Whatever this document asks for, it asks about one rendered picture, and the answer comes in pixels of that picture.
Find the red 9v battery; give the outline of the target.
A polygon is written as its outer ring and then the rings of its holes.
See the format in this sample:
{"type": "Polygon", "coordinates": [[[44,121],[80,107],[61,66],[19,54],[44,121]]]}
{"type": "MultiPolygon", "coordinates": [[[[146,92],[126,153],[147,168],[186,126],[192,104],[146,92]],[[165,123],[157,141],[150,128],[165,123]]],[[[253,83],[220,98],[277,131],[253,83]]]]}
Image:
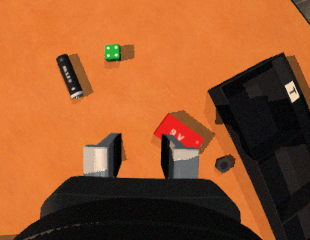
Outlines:
{"type": "Polygon", "coordinates": [[[153,133],[161,139],[162,134],[173,134],[186,147],[201,147],[203,139],[171,114],[167,114],[153,133]]]}

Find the black rack of bins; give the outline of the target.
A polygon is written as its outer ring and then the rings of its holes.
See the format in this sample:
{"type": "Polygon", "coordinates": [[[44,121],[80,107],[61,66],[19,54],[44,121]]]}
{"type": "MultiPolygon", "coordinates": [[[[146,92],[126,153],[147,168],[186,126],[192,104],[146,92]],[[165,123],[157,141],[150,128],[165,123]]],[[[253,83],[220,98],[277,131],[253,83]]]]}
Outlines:
{"type": "Polygon", "coordinates": [[[310,240],[310,110],[284,52],[207,91],[275,239],[310,240]]]}

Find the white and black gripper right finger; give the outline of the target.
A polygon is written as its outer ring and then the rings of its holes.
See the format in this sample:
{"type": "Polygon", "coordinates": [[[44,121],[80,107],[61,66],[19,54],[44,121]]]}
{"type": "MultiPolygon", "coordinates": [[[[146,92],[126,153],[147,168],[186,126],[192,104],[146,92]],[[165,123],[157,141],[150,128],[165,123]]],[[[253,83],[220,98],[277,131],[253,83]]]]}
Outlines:
{"type": "Polygon", "coordinates": [[[161,167],[165,178],[198,178],[200,150],[186,147],[173,134],[161,136],[161,167]]]}

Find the dark grey hex nut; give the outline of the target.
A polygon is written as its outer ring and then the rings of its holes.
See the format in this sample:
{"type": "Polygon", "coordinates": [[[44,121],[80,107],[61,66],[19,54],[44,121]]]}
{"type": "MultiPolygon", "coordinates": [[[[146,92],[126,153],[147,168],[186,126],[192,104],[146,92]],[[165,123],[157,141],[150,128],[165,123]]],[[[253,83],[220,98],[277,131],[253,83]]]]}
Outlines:
{"type": "Polygon", "coordinates": [[[230,170],[231,163],[231,161],[223,156],[216,159],[215,168],[217,168],[221,173],[224,173],[230,170]]]}

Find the black battery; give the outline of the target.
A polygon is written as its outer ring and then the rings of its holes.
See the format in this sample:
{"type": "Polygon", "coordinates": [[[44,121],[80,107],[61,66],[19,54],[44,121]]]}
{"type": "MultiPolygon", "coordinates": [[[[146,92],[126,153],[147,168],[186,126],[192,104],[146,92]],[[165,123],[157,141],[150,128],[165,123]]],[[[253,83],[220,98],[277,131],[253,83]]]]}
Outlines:
{"type": "Polygon", "coordinates": [[[71,98],[79,98],[83,95],[83,90],[78,81],[76,73],[70,62],[68,54],[62,54],[56,58],[62,77],[71,95],[71,98]]]}

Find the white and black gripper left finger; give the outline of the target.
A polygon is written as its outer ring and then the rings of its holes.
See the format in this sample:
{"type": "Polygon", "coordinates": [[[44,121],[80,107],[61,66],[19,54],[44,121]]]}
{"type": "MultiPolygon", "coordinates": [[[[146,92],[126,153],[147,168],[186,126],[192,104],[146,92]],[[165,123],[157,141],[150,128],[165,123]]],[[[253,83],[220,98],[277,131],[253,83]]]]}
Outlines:
{"type": "Polygon", "coordinates": [[[110,133],[97,145],[83,147],[84,176],[117,177],[122,164],[122,133],[110,133]]]}

